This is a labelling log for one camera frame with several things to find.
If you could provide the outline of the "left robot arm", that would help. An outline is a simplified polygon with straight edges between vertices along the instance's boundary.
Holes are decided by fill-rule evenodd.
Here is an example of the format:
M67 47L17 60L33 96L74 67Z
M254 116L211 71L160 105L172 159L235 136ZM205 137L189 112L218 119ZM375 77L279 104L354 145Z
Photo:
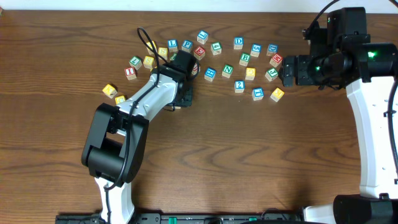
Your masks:
M191 103L196 63L170 63L151 71L149 81L115 106L97 107L81 162L100 189L103 223L128 223L134 213L131 182L143 161L149 123L165 106Z

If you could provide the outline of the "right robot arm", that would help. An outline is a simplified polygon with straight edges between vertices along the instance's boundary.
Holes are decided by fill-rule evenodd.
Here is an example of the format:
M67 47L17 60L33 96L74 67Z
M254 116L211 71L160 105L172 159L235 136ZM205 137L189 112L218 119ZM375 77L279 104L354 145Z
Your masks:
M351 104L361 161L359 193L303 209L307 223L397 223L397 47L348 44L336 53L287 56L284 86L344 88Z

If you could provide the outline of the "blue number 2 block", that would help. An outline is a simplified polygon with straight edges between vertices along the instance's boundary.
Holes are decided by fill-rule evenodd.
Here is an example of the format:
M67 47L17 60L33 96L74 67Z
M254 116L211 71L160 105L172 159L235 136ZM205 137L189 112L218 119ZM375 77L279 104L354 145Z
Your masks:
M234 83L234 92L235 93L243 93L244 90L245 90L244 80L236 80Z

